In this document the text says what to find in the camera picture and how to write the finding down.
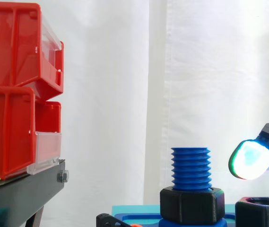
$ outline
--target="blue plastic base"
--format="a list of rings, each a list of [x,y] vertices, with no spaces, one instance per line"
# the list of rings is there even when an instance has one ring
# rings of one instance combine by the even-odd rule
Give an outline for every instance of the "blue plastic base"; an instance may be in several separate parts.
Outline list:
[[[143,227],[158,227],[161,220],[159,205],[113,206],[112,215],[127,224],[140,224]],[[234,205],[226,205],[227,227],[235,227]]]
[[[215,225],[211,226],[183,226],[171,221],[161,219],[158,223],[158,227],[227,227],[227,221],[225,219],[220,220]]]

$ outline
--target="glowing green light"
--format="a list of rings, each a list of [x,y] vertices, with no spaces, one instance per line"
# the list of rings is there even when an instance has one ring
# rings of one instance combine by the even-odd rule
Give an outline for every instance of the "glowing green light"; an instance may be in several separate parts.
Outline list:
[[[255,179],[269,167],[269,149],[255,141],[243,141],[234,151],[229,164],[231,173],[236,177]]]

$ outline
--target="blue screw thread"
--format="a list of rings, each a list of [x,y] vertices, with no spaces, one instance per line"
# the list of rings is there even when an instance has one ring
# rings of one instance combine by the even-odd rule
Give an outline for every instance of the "blue screw thread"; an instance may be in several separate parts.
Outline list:
[[[181,191],[209,192],[211,167],[207,148],[172,148],[173,189]]]

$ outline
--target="black 3d printed nut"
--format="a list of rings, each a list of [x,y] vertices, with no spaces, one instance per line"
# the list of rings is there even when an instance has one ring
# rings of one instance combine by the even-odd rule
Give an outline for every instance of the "black 3d printed nut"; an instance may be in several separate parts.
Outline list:
[[[172,187],[160,192],[164,219],[180,225],[213,225],[225,215],[225,195],[219,188],[210,192],[183,192]]]
[[[269,197],[244,197],[235,204],[237,227],[269,227]]]

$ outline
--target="red storage bin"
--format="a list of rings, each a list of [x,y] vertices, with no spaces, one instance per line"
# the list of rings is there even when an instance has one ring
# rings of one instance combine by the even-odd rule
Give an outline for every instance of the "red storage bin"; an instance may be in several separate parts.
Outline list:
[[[0,178],[56,165],[60,131],[60,103],[35,102],[29,87],[0,87]]]
[[[63,50],[38,4],[0,2],[0,86],[31,87],[42,101],[60,95]]]

